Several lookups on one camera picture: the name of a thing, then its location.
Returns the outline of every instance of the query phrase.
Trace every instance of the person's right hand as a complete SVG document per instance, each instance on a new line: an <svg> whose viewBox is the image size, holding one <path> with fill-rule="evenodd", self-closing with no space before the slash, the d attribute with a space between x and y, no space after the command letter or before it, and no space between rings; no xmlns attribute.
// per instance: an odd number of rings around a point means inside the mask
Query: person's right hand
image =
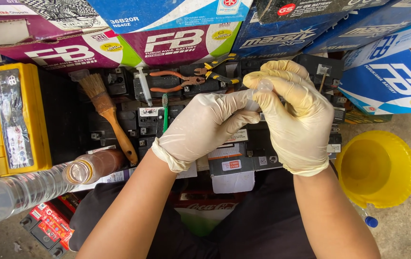
<svg viewBox="0 0 411 259"><path fill-rule="evenodd" d="M270 93L254 94L271 132L271 143L284 168L313 176L328 167L327 145L334 108L314 87L306 69L290 60L269 61L244 76L243 84L257 88L261 79L274 85ZM286 107L279 100L286 100Z"/></svg>

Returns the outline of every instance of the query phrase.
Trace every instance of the orange-handled pliers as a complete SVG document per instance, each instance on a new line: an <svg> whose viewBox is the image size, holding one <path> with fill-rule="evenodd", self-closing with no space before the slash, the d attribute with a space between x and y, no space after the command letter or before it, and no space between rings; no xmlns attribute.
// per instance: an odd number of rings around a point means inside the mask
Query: orange-handled pliers
<svg viewBox="0 0 411 259"><path fill-rule="evenodd" d="M149 75L152 76L152 77L164 76L164 75L173 75L173 76L179 77L182 80L184 80L184 82L181 83L181 85L178 85L178 86L172 87L172 88L157 88L157 87L150 88L150 91L152 91L152 92L171 93L171 92L176 92L176 91L182 90L183 87L185 87L187 85L202 84L202 83L205 82L205 78L203 78L203 77L184 77L180 73L175 72L175 71L171 71L171 70L152 72L152 73L149 73Z"/></svg>

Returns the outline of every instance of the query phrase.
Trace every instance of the concrete floor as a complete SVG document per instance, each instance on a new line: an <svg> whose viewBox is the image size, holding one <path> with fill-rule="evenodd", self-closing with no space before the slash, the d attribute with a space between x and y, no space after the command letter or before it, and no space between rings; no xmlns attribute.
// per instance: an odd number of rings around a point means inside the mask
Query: concrete floor
<svg viewBox="0 0 411 259"><path fill-rule="evenodd" d="M343 143L359 133L368 130L386 130L401 137L411 147L411 114L395 115L391 122L385 124L342 125ZM388 208L369 208L380 224L372 229L383 259L411 259L411 196L403 204ZM18 224L27 212L0 222L0 258L2 259L49 259L52 258L45 249ZM14 251L14 242L22 250ZM63 259L76 256L67 252Z"/></svg>

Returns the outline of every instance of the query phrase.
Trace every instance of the yellow funnel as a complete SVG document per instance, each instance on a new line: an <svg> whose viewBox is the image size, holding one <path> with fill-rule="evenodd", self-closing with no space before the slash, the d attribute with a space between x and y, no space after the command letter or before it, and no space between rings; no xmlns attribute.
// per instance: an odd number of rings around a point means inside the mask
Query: yellow funnel
<svg viewBox="0 0 411 259"><path fill-rule="evenodd" d="M337 156L340 185L357 205L389 208L411 194L411 149L398 136L381 130L354 137Z"/></svg>

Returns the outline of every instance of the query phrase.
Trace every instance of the person's left hand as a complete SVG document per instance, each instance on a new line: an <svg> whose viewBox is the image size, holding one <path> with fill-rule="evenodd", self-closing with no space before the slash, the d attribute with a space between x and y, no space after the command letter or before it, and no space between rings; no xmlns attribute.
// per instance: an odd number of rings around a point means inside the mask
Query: person's left hand
<svg viewBox="0 0 411 259"><path fill-rule="evenodd" d="M187 170L247 123L260 121L257 112L239 111L247 104L247 91L231 94L198 94L172 125L155 140L152 150L173 172Z"/></svg>

